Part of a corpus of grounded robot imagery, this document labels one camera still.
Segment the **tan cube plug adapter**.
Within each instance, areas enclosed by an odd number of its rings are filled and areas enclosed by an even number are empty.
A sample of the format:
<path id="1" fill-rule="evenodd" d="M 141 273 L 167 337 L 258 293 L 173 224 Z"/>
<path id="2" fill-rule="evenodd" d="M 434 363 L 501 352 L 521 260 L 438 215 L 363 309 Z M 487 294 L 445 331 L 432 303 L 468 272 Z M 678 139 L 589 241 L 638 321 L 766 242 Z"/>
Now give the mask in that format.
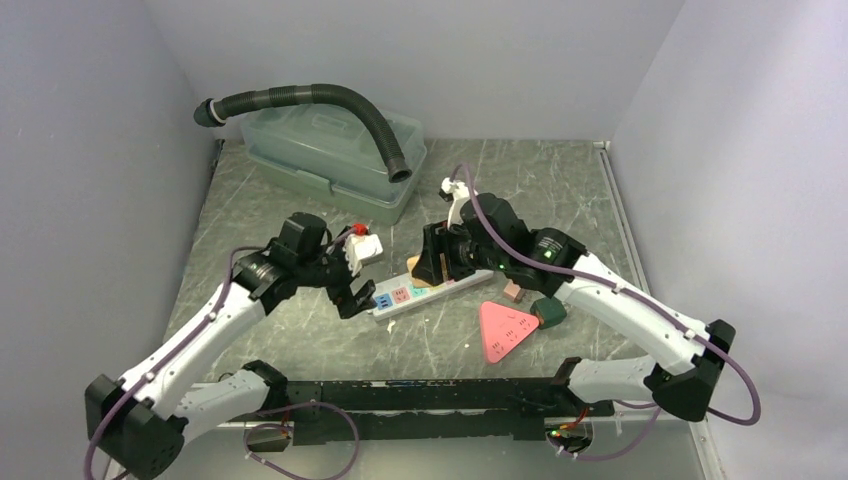
<path id="1" fill-rule="evenodd" d="M 413 287 L 429 288 L 433 285 L 433 271 L 427 259 L 422 260 L 420 255 L 415 255 L 407 259 L 406 266 Z"/>

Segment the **white multicolour power strip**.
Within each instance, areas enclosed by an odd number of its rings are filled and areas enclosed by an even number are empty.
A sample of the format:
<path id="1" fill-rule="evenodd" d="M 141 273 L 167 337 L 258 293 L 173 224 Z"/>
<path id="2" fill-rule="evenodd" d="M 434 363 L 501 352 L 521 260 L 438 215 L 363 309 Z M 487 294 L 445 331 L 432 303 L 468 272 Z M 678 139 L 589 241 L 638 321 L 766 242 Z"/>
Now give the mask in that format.
<path id="1" fill-rule="evenodd" d="M 463 280 L 449 280 L 434 287 L 416 287 L 408 274 L 395 276 L 375 285 L 375 307 L 367 313 L 375 320 L 387 319 L 489 281 L 493 276 L 492 271 L 478 270 Z"/>

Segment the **pink triangular power strip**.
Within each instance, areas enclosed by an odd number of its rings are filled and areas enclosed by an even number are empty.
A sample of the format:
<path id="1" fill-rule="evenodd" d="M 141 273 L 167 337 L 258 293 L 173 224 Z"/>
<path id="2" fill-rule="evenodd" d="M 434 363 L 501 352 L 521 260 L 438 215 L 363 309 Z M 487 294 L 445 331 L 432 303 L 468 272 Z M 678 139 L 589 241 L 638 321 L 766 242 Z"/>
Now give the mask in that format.
<path id="1" fill-rule="evenodd" d="M 540 325 L 539 319 L 530 313 L 491 301 L 481 304 L 479 323 L 483 358 L 487 364 L 503 360 Z"/>

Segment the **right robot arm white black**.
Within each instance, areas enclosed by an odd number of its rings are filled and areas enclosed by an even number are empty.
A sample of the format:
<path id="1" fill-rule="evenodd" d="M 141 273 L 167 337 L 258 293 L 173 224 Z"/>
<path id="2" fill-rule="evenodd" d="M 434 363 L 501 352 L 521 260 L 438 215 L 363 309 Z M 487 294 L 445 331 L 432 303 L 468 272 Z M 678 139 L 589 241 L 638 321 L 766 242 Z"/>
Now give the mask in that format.
<path id="1" fill-rule="evenodd" d="M 422 229 L 414 279 L 437 286 L 497 271 L 523 289 L 593 315 L 644 350 L 626 360 L 565 360 L 550 391 L 557 411 L 574 415 L 587 404 L 637 400 L 690 422 L 711 413 L 736 336 L 732 325 L 705 323 L 655 302 L 563 231 L 528 228 L 504 199 L 490 193 L 447 198 L 451 218 Z"/>

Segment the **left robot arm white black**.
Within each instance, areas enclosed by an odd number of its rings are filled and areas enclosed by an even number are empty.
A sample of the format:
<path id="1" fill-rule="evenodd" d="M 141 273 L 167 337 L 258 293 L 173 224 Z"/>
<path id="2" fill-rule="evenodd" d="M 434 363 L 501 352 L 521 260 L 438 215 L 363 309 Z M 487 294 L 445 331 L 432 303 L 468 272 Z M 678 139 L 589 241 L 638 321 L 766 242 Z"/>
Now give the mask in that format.
<path id="1" fill-rule="evenodd" d="M 287 218 L 266 245 L 234 248 L 222 282 L 185 325 L 118 379 L 100 375 L 85 389 L 84 477 L 92 478 L 101 450 L 122 466 L 121 478 L 154 479 L 187 443 L 223 422 L 248 413 L 279 417 L 291 405 L 289 381 L 261 360 L 193 386 L 232 342 L 301 288 L 324 290 L 342 319 L 373 308 L 374 282 L 358 291 L 351 285 L 381 253 L 365 225 L 332 236 L 323 219 L 304 212 Z"/>

